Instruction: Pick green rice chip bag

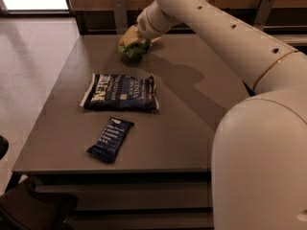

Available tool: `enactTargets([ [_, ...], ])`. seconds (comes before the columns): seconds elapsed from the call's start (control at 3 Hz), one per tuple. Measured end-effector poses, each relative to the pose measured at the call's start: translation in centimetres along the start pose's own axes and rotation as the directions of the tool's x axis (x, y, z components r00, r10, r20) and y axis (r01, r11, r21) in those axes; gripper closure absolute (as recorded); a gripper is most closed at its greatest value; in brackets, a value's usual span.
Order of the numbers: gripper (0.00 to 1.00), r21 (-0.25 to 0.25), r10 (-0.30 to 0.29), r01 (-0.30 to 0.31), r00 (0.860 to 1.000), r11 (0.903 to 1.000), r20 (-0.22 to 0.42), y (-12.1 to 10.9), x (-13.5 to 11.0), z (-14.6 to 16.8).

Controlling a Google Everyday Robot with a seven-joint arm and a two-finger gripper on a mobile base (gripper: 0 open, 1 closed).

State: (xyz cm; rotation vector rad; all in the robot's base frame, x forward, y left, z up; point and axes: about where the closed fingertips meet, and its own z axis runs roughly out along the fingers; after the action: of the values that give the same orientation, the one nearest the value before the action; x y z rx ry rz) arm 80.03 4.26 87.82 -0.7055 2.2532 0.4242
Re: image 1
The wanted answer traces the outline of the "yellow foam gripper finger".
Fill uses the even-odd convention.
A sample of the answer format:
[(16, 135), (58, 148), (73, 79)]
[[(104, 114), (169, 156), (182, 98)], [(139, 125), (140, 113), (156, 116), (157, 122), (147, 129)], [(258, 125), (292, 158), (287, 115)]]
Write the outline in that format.
[(119, 41), (120, 46), (129, 47), (136, 43), (143, 41), (142, 35), (139, 33), (138, 26), (132, 25), (128, 30), (123, 34)]

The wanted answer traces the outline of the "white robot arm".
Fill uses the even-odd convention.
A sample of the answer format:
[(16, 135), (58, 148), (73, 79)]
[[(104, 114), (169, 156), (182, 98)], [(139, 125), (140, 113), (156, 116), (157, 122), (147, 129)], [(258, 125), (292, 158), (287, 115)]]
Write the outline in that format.
[(153, 0), (121, 43), (189, 26), (253, 91), (221, 120), (215, 230), (307, 230), (307, 57), (206, 0)]

